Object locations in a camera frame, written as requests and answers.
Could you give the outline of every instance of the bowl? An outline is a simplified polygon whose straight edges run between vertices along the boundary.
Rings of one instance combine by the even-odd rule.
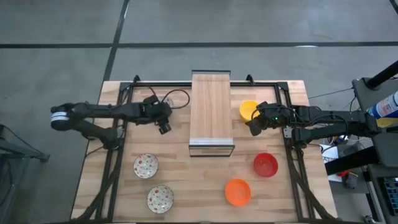
[[[244,121],[251,121],[251,115],[253,114],[253,111],[256,110],[257,105],[258,103],[252,100],[246,100],[241,104],[239,107],[239,112],[241,113],[241,117]],[[254,113],[253,118],[259,115],[260,112],[257,111]]]
[[[229,181],[225,187],[225,197],[234,206],[244,206],[250,201],[251,197],[249,184],[241,179]]]
[[[262,177],[272,177],[278,171],[278,162],[269,153],[260,153],[254,158],[254,171]]]
[[[134,162],[134,172],[142,179],[153,177],[158,168],[159,162],[156,156],[149,153],[141,154]]]
[[[149,210],[156,214],[163,214],[172,208],[174,203],[174,193],[166,185],[158,185],[150,190],[147,196]]]

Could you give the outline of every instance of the ceramic bowl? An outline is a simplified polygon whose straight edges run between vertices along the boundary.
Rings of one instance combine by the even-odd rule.
[[[158,185],[150,190],[147,197],[149,209],[156,214],[163,214],[170,210],[174,203],[172,189],[165,185]]]
[[[134,172],[139,178],[148,179],[156,174],[159,162],[155,155],[141,154],[134,162]]]

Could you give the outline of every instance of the wooden board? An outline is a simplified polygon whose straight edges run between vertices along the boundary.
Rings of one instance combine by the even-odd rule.
[[[194,73],[191,99],[190,155],[230,155],[234,143],[229,74]]]
[[[308,105],[303,81],[288,81],[290,97],[295,105]],[[190,88],[183,88],[190,94]],[[171,88],[154,88],[159,96]],[[119,82],[105,82],[100,104],[115,103]],[[133,101],[142,101],[152,93],[146,88],[134,90]],[[180,92],[169,96],[175,106],[183,105],[187,97]],[[236,148],[231,157],[192,158],[188,154],[190,105],[174,110],[170,117],[172,131],[160,135],[154,125],[128,125],[122,171],[114,213],[116,222],[288,222],[296,221],[294,200],[287,168],[281,129],[268,129],[252,137],[239,115],[244,100],[275,103],[275,94],[268,87],[239,87],[231,89],[231,119]],[[96,124],[111,126],[111,119],[96,119]],[[100,146],[93,141],[92,151]],[[160,162],[158,173],[149,180],[136,177],[132,169],[139,154],[150,152]],[[261,152],[273,154],[278,173],[271,178],[257,176],[252,160]],[[78,217],[91,203],[101,185],[105,151],[90,155],[84,163],[81,180],[73,207],[72,218]],[[310,188],[320,203],[334,216],[335,204],[316,146],[308,146],[304,154]],[[231,206],[224,197],[224,187],[232,178],[246,180],[252,190],[251,201],[245,207]],[[175,204],[163,215],[152,213],[146,205],[146,196],[155,185],[168,185],[175,194]]]

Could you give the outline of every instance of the orange bowl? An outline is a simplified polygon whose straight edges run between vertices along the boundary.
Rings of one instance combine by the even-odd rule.
[[[225,197],[234,206],[244,206],[250,201],[249,184],[241,179],[233,179],[225,187]]]

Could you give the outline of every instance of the red bowl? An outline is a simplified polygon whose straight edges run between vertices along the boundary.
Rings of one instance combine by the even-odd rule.
[[[254,158],[254,171],[262,177],[272,177],[278,171],[278,162],[269,153],[260,153]]]

